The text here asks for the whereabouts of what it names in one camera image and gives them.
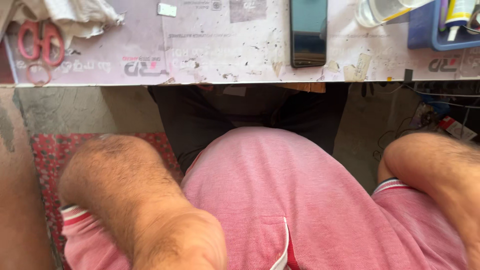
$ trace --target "pink t-shirt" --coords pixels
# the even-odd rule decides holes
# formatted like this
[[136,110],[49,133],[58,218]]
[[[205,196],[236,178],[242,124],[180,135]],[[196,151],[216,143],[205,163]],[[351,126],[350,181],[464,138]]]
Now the pink t-shirt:
[[[389,179],[370,197],[315,143],[285,130],[229,131],[181,187],[220,221],[229,270],[467,268],[457,232],[429,196]],[[72,269],[130,268],[88,212],[63,215]]]

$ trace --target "scissors handle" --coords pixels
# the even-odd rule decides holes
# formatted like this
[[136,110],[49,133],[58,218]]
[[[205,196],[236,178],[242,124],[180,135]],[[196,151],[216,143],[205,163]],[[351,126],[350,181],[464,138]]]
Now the scissors handle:
[[[57,60],[51,61],[50,60],[50,44],[52,38],[55,38],[60,47],[59,56]],[[58,29],[51,23],[45,23],[43,28],[43,40],[42,40],[42,54],[43,54],[43,61],[50,66],[58,66],[60,63],[63,62],[65,58],[65,45],[63,43],[63,38],[60,35]]]
[[[38,38],[39,32],[39,23],[32,22],[32,21],[25,21],[22,26],[20,26],[20,30],[18,31],[18,49],[23,57],[35,60],[40,57],[40,39]],[[32,32],[33,35],[33,52],[32,55],[28,55],[24,47],[24,37],[27,31]]]

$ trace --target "phone screen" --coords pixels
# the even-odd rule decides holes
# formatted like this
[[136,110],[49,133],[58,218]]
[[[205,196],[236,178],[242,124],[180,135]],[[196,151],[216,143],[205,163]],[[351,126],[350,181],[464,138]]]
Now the phone screen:
[[327,0],[290,0],[290,23],[292,66],[325,65]]

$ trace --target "white bottle cap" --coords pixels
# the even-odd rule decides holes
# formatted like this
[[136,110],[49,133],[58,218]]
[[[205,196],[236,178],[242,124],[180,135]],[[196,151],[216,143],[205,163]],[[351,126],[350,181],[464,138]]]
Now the white bottle cap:
[[450,27],[450,32],[448,33],[447,41],[455,41],[456,33],[460,27],[452,26]]

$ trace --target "red patterned mat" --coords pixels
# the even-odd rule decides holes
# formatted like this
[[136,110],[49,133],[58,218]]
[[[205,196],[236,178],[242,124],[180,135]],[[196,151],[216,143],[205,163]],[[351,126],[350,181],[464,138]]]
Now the red patterned mat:
[[[70,270],[70,267],[63,255],[66,239],[60,234],[62,218],[59,212],[60,201],[57,193],[56,179],[65,162],[70,159],[77,148],[83,144],[84,141],[95,135],[97,134],[35,134],[31,137],[35,167],[42,189],[48,228],[50,229],[51,237],[60,254],[65,270]],[[165,133],[135,133],[130,135],[143,138],[149,142],[160,153],[173,177],[176,180],[183,178],[180,166],[173,155],[172,148],[170,147],[170,143],[168,143]]]

